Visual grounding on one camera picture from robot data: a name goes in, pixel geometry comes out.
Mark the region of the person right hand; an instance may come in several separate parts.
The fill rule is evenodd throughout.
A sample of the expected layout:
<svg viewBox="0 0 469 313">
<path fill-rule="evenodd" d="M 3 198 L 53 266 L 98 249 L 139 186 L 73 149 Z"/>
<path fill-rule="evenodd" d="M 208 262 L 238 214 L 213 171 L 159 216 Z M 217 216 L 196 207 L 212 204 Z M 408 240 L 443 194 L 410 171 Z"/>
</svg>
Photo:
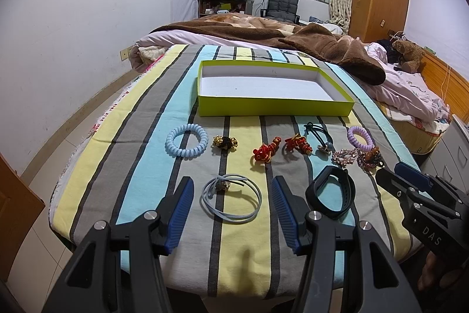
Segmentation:
<svg viewBox="0 0 469 313">
<path fill-rule="evenodd" d="M 433 252 L 429 252 L 422 273 L 417 282 L 419 291 L 423 291 L 428 287 L 437 285 L 438 287 L 447 287 L 452 284 L 459 276 L 458 271 L 442 274 L 437 267 L 437 257 Z"/>
</svg>

